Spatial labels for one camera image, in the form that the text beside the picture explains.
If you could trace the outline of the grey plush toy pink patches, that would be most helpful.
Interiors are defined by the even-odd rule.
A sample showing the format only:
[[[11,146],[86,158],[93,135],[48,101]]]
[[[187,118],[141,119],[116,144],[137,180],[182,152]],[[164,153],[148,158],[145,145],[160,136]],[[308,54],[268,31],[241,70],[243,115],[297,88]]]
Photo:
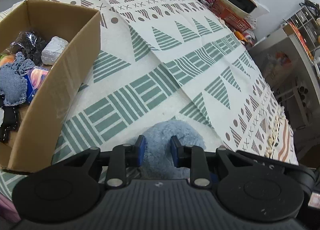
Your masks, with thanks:
[[[170,140],[177,136],[181,145],[195,145],[206,148],[203,137],[187,122],[168,120],[160,122],[143,132],[146,139],[141,174],[148,180],[187,179],[188,168],[176,168],[171,154]]]

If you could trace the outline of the blue denim soft toy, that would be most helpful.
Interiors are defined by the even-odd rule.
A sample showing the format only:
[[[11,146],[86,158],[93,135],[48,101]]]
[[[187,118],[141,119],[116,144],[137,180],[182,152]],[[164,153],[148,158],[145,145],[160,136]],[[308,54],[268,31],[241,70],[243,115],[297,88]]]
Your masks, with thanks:
[[[5,106],[23,104],[27,99],[27,79],[24,75],[35,67],[31,59],[26,59],[22,52],[17,52],[13,63],[1,66],[1,96]]]

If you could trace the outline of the white wrapped soft bundle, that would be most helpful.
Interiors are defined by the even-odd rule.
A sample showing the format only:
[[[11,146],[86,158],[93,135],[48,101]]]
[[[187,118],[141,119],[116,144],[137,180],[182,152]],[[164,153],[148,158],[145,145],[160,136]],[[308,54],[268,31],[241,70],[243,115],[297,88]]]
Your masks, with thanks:
[[[53,65],[68,44],[68,41],[60,37],[53,36],[53,38],[41,52],[41,60],[43,64]]]

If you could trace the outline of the patterned white green blanket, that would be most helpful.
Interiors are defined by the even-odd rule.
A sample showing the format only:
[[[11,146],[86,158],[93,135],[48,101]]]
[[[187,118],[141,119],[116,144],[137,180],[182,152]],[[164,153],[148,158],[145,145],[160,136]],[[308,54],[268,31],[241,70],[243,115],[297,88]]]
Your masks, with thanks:
[[[224,145],[297,164],[284,109],[244,45],[197,0],[45,0],[100,12],[100,52],[73,99],[51,163],[111,150],[156,123],[187,122]],[[1,194],[23,178],[1,169]]]

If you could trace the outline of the white desk shelf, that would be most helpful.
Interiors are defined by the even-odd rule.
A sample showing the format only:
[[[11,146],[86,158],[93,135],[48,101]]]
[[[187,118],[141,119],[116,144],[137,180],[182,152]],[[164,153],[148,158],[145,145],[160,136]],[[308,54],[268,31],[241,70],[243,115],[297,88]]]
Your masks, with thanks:
[[[249,54],[296,130],[319,122],[319,76],[292,23],[258,41]]]

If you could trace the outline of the blue tissue packet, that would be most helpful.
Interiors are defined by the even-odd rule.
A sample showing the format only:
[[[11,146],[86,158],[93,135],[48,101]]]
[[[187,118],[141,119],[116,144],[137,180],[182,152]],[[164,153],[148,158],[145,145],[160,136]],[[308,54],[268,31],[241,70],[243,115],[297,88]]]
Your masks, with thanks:
[[[27,104],[30,104],[35,94],[42,85],[44,79],[48,75],[49,70],[42,67],[32,67],[23,76],[27,81],[26,100]]]

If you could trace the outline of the brown cardboard box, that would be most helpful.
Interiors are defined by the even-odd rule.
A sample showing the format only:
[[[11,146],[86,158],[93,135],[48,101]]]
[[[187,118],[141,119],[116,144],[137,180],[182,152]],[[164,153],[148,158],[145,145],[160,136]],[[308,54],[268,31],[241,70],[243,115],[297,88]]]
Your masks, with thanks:
[[[1,20],[1,50],[22,31],[69,42],[25,110],[14,141],[1,144],[1,169],[15,174],[50,165],[62,125],[100,52],[100,12],[45,0],[26,0]]]

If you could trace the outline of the red plastic basket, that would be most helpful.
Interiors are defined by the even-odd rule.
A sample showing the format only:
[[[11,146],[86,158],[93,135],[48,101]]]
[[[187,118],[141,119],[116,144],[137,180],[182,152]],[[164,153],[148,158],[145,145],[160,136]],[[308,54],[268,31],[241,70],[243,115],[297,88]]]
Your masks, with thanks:
[[[215,15],[239,32],[245,32],[252,28],[245,19],[238,17],[221,0],[213,0],[211,10]]]

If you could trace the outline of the pink bed sheet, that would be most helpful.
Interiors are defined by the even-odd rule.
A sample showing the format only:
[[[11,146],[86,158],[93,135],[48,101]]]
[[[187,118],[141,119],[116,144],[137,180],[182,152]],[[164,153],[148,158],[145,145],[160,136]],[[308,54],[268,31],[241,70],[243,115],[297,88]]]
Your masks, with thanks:
[[[12,223],[18,223],[21,218],[12,203],[7,197],[0,194],[0,209],[1,209],[1,217],[4,219],[12,222]]]

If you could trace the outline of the black sparkly pouch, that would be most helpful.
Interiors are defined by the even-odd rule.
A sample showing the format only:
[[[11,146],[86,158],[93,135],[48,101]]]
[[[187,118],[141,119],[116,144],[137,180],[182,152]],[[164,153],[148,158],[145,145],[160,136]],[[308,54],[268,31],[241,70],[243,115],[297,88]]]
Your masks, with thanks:
[[[21,52],[25,59],[30,59],[36,66],[42,65],[42,51],[48,44],[38,32],[24,31],[20,32],[18,37],[8,48],[10,53]]]

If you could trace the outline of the watermelon slice plush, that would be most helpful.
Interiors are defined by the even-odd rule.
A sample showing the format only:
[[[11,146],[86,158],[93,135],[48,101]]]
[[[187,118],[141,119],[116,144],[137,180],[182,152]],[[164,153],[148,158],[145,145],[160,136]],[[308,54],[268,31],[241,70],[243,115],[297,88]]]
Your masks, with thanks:
[[[1,54],[0,66],[8,63],[13,63],[15,61],[15,56],[11,54]]]

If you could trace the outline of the black white bowl stack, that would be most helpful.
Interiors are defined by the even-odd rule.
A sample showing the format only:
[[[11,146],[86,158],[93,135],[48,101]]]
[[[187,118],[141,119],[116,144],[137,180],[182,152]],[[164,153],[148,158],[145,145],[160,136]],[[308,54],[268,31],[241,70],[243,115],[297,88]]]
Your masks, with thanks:
[[[257,4],[253,0],[221,0],[234,14],[241,19],[246,18],[256,8]]]

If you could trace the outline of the white drawer organizer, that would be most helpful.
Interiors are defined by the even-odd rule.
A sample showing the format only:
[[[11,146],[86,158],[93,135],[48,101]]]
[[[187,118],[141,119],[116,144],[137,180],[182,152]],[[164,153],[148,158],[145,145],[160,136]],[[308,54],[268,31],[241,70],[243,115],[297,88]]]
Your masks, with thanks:
[[[312,56],[319,49],[319,26],[306,6],[301,6],[287,21],[293,23],[302,35]]]

